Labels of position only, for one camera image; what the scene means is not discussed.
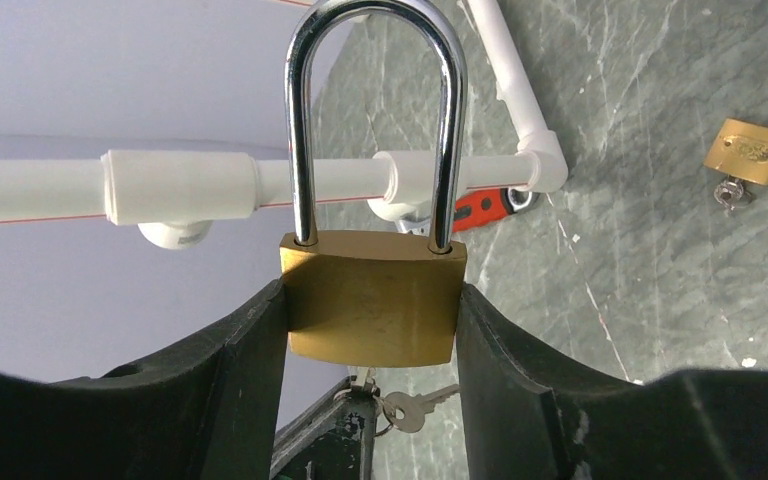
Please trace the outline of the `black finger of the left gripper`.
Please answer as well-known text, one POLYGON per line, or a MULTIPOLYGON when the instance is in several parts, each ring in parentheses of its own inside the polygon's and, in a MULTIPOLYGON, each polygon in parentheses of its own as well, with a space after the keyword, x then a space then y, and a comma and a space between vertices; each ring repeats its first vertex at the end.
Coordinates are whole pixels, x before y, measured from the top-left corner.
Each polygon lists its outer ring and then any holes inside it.
POLYGON ((370 479, 378 388, 338 382, 276 433, 271 479, 370 479))

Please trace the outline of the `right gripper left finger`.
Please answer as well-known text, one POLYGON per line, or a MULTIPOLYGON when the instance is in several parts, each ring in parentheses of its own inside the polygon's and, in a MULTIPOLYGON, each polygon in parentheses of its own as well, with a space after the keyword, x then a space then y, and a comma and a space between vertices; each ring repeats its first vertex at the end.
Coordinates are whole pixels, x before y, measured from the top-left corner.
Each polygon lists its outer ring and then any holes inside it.
POLYGON ((266 479, 286 345, 284 290, 273 281, 102 377, 0 373, 0 479, 266 479))

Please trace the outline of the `large brass padlock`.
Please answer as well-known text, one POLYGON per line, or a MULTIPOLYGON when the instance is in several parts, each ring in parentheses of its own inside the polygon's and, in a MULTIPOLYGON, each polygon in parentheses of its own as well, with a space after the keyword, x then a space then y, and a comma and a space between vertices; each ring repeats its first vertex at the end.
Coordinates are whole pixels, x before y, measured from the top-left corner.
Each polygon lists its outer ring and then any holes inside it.
POLYGON ((452 237, 468 83, 455 30, 426 1, 320 1, 292 36, 285 81, 295 229, 283 237, 280 258, 292 351, 359 367, 447 363, 467 264, 466 247, 452 237), (312 61, 334 27, 363 14, 410 24, 439 59, 441 100, 426 237, 317 228, 309 137, 312 61))

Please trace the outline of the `white PVC pipe frame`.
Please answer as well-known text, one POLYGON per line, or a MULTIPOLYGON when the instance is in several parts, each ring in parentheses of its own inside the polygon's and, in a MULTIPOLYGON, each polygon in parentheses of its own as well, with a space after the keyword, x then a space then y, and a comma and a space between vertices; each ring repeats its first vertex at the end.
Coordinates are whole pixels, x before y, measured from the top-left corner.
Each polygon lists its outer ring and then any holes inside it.
POLYGON ((459 197, 491 191, 549 193, 567 181, 557 135, 541 112, 494 1, 469 3, 476 31, 518 138, 510 155, 463 157, 467 68, 446 17, 426 1, 321 1, 294 32, 285 61, 289 158, 258 161, 244 153, 111 150, 98 160, 0 161, 0 223, 105 217, 137 226, 157 246, 178 250, 201 241, 216 220, 290 206, 303 243, 315 239, 319 203, 364 201, 403 233, 446 243, 465 224, 459 197), (437 56, 442 75, 438 138, 430 151, 381 151, 369 159, 318 160, 310 134, 314 55, 337 25, 390 15, 411 25, 437 56))

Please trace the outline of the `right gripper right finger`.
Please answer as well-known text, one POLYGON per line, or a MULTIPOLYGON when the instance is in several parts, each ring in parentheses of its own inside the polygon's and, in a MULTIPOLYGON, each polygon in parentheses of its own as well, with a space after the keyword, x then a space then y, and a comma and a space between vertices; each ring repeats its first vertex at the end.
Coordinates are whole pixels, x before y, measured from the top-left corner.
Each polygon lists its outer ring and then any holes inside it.
POLYGON ((768 479, 768 371, 637 385, 527 333, 472 285, 456 350, 473 479, 768 479))

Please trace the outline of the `small brass padlock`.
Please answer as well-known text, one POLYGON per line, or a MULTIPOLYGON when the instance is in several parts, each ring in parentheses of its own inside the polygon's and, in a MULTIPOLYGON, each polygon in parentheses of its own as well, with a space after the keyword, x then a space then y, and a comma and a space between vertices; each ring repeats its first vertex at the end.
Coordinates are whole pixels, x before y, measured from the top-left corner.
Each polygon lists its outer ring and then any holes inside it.
POLYGON ((714 189, 720 205, 728 211, 748 206, 754 197, 747 185, 768 186, 768 127, 727 118, 703 165, 724 175, 714 189))

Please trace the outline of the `red handled adjustable wrench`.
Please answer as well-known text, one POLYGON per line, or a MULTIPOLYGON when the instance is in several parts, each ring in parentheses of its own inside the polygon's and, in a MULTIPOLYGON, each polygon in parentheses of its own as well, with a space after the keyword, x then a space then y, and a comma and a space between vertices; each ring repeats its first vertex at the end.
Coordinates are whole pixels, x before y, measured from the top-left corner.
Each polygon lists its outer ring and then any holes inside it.
POLYGON ((485 227, 528 211, 536 205, 538 198, 538 193, 508 187, 472 191, 456 202, 453 232, 485 227))

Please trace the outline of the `silver key bunch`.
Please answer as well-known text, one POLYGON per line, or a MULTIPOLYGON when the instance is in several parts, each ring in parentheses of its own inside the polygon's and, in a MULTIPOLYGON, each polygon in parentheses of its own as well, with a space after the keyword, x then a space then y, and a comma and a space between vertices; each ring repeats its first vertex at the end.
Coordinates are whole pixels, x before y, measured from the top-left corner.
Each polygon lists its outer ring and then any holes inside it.
POLYGON ((426 417, 432 414, 438 405, 460 393, 460 385, 452 384, 430 393, 408 394, 393 391, 381 395, 381 390, 374 378, 375 369, 359 367, 348 377, 348 386, 334 394, 334 400, 342 399, 350 393, 365 393, 371 396, 375 404, 376 415, 383 415, 387 425, 375 433, 381 437, 391 430, 413 434, 422 430, 426 417))

